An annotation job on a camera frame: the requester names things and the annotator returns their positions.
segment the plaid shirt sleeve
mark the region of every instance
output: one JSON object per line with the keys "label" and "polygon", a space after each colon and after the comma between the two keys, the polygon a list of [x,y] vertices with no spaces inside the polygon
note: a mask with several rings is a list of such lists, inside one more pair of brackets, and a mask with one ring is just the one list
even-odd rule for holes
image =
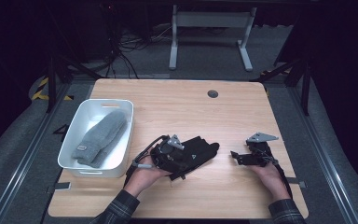
{"label": "plaid shirt sleeve", "polygon": [[132,217],[133,212],[138,206],[139,201],[122,190],[116,198],[107,206],[107,208],[90,224],[125,224]]}
{"label": "plaid shirt sleeve", "polygon": [[279,200],[268,207],[274,224],[306,223],[295,202],[291,199]]}

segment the gray carpet floor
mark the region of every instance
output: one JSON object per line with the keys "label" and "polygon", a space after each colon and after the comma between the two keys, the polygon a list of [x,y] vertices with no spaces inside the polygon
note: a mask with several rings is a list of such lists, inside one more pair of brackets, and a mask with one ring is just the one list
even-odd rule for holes
{"label": "gray carpet floor", "polygon": [[[169,36],[144,49],[135,49],[124,54],[131,61],[139,78],[248,81],[259,77],[262,71],[273,68],[273,63],[290,29],[291,27],[255,27],[252,30],[247,49],[254,67],[253,72],[246,72],[242,64],[236,46],[241,30],[236,29],[227,29],[221,33],[211,33],[202,29],[182,31],[179,35],[177,69],[174,71],[168,68],[171,50]],[[129,74],[129,68],[119,58],[113,62],[113,69],[116,78],[135,78],[133,72]],[[108,76],[115,77],[112,71]],[[291,92],[294,92],[299,98],[301,83],[289,89],[283,84],[284,78],[285,75],[279,75],[265,82],[264,85],[268,90],[268,98],[296,175],[299,180],[307,184],[307,187],[302,189],[310,211],[306,220],[309,224],[346,223],[347,220],[330,189],[330,181],[325,177],[324,170],[317,160],[310,134],[303,122],[303,114],[296,109],[298,102],[291,96]],[[39,82],[40,79],[35,81],[30,89],[30,96],[34,94]],[[70,124],[79,104],[88,99],[93,82],[91,78],[83,75],[75,76],[68,87],[58,82],[57,88],[64,90],[66,95],[73,95],[73,100],[59,101],[56,111],[52,114],[46,114],[47,101],[34,100],[2,135],[0,200],[7,185],[11,183],[12,176],[16,175],[19,164],[23,162],[23,156],[29,150],[34,154],[29,158],[29,167],[22,169],[25,173],[24,178],[18,183],[18,188],[12,192],[11,200],[5,204],[6,209],[2,211],[0,223],[88,223],[90,221],[90,218],[84,217],[50,217],[46,213],[46,208],[51,195],[46,191],[56,182],[61,171],[57,158],[62,136],[54,132],[62,125]],[[329,159],[337,169],[358,215],[358,176],[340,147],[313,83],[310,88],[309,110],[310,115],[306,119],[312,122],[321,144],[325,146]],[[36,148],[29,148],[34,141],[34,135],[47,117],[50,122],[40,137],[40,144]],[[133,220],[132,223],[146,222]],[[230,220],[230,223],[241,223],[241,221]],[[251,223],[272,222],[263,219],[251,220]]]}

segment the folded gray fabric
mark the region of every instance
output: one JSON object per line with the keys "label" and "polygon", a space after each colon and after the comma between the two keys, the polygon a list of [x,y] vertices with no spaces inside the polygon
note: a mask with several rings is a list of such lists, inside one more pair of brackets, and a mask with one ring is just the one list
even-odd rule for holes
{"label": "folded gray fabric", "polygon": [[123,111],[114,110],[109,113],[86,132],[81,143],[72,153],[72,158],[92,163],[100,150],[115,139],[125,124],[127,121]]}
{"label": "folded gray fabric", "polygon": [[83,159],[78,159],[77,162],[80,164],[88,165],[93,168],[100,168],[103,162],[105,161],[106,157],[109,155],[109,153],[115,148],[117,143],[120,141],[121,136],[124,132],[127,130],[127,122],[120,127],[120,130],[116,134],[115,138],[111,143],[109,143],[106,147],[102,148],[100,152],[98,152],[97,156],[92,162],[88,162]]}

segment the white container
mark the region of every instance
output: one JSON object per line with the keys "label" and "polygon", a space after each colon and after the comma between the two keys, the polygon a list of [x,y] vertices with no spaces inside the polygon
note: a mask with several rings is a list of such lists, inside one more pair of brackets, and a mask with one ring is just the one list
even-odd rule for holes
{"label": "white container", "polygon": [[[100,168],[92,168],[78,163],[71,155],[82,141],[83,136],[91,127],[116,109],[124,111],[127,119],[127,130],[123,133],[119,142],[113,146],[114,148]],[[132,118],[133,104],[131,101],[119,99],[90,99],[84,101],[77,109],[63,140],[58,156],[58,164],[75,176],[120,177],[124,175],[127,170],[131,144]]]}

